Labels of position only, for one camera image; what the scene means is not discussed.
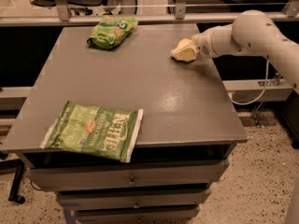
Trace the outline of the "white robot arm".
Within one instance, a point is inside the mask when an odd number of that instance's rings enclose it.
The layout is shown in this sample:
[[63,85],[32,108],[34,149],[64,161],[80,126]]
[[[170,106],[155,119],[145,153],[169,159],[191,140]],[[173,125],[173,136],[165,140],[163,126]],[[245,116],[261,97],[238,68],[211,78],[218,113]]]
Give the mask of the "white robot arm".
[[[261,11],[241,13],[226,28],[201,34],[198,43],[216,56],[235,55],[237,48],[260,55],[292,86],[298,84],[298,44]],[[248,134],[193,224],[298,224],[299,152],[285,133]]]

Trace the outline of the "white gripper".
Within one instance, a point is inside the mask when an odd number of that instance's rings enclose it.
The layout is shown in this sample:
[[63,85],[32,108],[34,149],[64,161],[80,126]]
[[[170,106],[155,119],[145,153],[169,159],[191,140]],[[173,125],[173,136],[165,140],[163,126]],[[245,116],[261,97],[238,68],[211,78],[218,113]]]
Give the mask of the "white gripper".
[[203,33],[192,36],[192,42],[197,47],[201,58],[219,57],[219,54],[212,45],[212,37],[217,31],[219,31],[219,28],[210,28],[205,30]]

